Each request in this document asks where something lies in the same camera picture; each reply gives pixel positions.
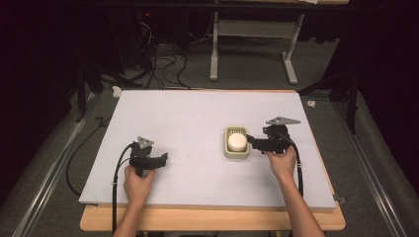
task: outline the white desk leg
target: white desk leg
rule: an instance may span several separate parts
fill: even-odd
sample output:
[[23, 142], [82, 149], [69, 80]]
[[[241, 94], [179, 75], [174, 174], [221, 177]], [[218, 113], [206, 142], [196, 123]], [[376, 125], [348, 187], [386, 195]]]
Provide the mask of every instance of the white desk leg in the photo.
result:
[[209, 79], [216, 81], [218, 78], [218, 12], [213, 13], [213, 34], [212, 34], [212, 54], [210, 56]]
[[302, 20], [304, 15], [298, 15], [296, 20], [295, 27], [293, 28], [293, 35], [291, 39], [290, 48], [287, 52], [283, 52], [283, 61], [287, 70], [289, 81], [292, 85], [296, 85], [298, 81], [296, 80], [295, 72], [293, 71], [293, 65], [291, 64], [291, 55], [293, 54], [293, 49], [295, 48], [296, 39], [298, 38], [299, 30], [301, 29]]

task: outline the dark floor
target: dark floor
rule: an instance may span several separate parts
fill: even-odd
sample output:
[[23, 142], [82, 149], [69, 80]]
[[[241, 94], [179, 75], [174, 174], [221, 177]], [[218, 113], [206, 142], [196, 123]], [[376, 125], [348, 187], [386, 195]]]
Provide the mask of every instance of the dark floor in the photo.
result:
[[[217, 82], [211, 82], [209, 79], [210, 48], [207, 43], [196, 44], [188, 50], [181, 51], [172, 51], [170, 47], [161, 48], [160, 52], [167, 52], [170, 56], [163, 59], [160, 55], [160, 67], [156, 71], [160, 83], [153, 79], [150, 89], [162, 88], [161, 82], [164, 83], [165, 89], [179, 87], [176, 85], [176, 75], [185, 62], [181, 52], [187, 56], [187, 63], [180, 79], [191, 88], [300, 90], [321, 79], [338, 43], [298, 42], [293, 54], [293, 66], [299, 82], [298, 85], [292, 86], [287, 81], [285, 67], [279, 57], [280, 51], [286, 50], [287, 42], [277, 39], [247, 40], [252, 42], [246, 42], [238, 48], [238, 39], [221, 42], [220, 48], [224, 50], [219, 53]], [[174, 65], [163, 72], [165, 63], [175, 59]], [[126, 74], [134, 75], [135, 71], [127, 68]], [[106, 88], [101, 96], [92, 100], [92, 111], [77, 135], [74, 148], [98, 127], [97, 117], [112, 116], [118, 99], [112, 97], [110, 85], [106, 84]], [[329, 232], [328, 236], [414, 236], [419, 231], [418, 197], [382, 141], [362, 95], [359, 97], [356, 117], [358, 133], [353, 135], [348, 133], [341, 118], [340, 110], [345, 109], [345, 102], [330, 103], [327, 93], [316, 91], [301, 97], [301, 100], [335, 193], [346, 200], [341, 204], [346, 228]], [[307, 106], [308, 100], [316, 101], [316, 107]], [[73, 108], [43, 143], [37, 156], [5, 201], [0, 212], [0, 236], [12, 236], [18, 228], [31, 201], [42, 186], [49, 167], [55, 164], [60, 150], [77, 125], [76, 117], [76, 108]], [[105, 127], [99, 128], [81, 146], [72, 160], [69, 178], [78, 191], [83, 189], [105, 131]], [[361, 152], [357, 148], [357, 142], [362, 144]], [[374, 173], [366, 173], [366, 165], [360, 157], [367, 158], [369, 164], [374, 167]], [[27, 236], [111, 236], [111, 233], [84, 232], [80, 229], [79, 222], [84, 206], [77, 202], [78, 196], [68, 188], [65, 169], [57, 174], [57, 183], [51, 188], [53, 192], [44, 202], [45, 207], [41, 206], [41, 215], [32, 222]], [[391, 209], [383, 209], [383, 206], [388, 205], [380, 203], [380, 188], [394, 209], [395, 218], [392, 216], [391, 221], [387, 221], [386, 217]], [[394, 225], [402, 226], [401, 231], [400, 228], [394, 228]]]

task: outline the human arm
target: human arm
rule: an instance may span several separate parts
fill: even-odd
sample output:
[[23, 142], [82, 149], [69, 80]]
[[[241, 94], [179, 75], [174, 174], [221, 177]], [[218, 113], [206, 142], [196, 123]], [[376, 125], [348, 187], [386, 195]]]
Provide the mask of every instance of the human arm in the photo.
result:
[[317, 220], [308, 208], [293, 180], [296, 162], [295, 151], [290, 146], [285, 153], [275, 154], [265, 151], [271, 163], [271, 169], [277, 178], [286, 202], [293, 236], [324, 236]]
[[146, 178], [141, 178], [135, 173], [135, 168], [132, 166], [126, 166], [125, 173], [124, 189], [126, 190], [129, 203], [126, 207], [126, 213], [114, 233], [114, 237], [135, 236], [139, 215], [150, 194], [151, 184], [155, 176], [155, 170], [151, 170]]

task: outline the white board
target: white board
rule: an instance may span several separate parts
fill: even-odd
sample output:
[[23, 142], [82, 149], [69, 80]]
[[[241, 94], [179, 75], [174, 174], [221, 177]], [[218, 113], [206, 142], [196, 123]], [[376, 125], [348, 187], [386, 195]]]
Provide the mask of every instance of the white board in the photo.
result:
[[[123, 91], [79, 201], [112, 202], [117, 162], [124, 148], [142, 136], [154, 141], [151, 157], [169, 154], [166, 167], [157, 170], [148, 204], [283, 207], [265, 155], [253, 149], [243, 161], [223, 155], [227, 126], [245, 126], [250, 135], [266, 138], [262, 128], [277, 116], [301, 121], [287, 127], [300, 153], [307, 204], [334, 208], [321, 156], [295, 92]], [[118, 203], [127, 203], [126, 164], [119, 172]]]

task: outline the forearm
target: forearm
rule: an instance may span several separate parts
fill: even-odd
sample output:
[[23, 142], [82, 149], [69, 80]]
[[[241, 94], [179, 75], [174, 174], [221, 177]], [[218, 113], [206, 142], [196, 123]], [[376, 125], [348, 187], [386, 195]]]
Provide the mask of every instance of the forearm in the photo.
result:
[[136, 229], [138, 226], [139, 215], [144, 208], [144, 203], [130, 203], [126, 208], [126, 213], [123, 219], [118, 224], [117, 231], [114, 233], [114, 237], [128, 237], [135, 236]]
[[299, 193], [293, 180], [293, 174], [284, 174], [277, 179], [290, 216], [293, 236], [324, 236], [317, 220]]

